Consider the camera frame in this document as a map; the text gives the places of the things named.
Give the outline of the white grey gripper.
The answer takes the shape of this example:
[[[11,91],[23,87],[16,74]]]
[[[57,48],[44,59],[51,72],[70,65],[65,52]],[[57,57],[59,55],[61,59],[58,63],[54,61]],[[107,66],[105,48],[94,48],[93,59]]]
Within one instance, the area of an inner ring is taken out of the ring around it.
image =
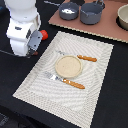
[[[10,19],[7,37],[13,53],[18,56],[32,55],[39,47],[43,35],[39,31],[41,21],[38,17],[30,22]]]

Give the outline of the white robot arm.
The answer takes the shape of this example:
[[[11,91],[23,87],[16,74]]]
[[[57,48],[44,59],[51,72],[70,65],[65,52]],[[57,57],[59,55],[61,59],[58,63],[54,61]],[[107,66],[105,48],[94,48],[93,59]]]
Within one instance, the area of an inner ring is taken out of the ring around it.
[[[39,31],[41,20],[35,7],[36,0],[4,0],[10,11],[7,37],[13,53],[18,56],[32,55],[42,39]]]

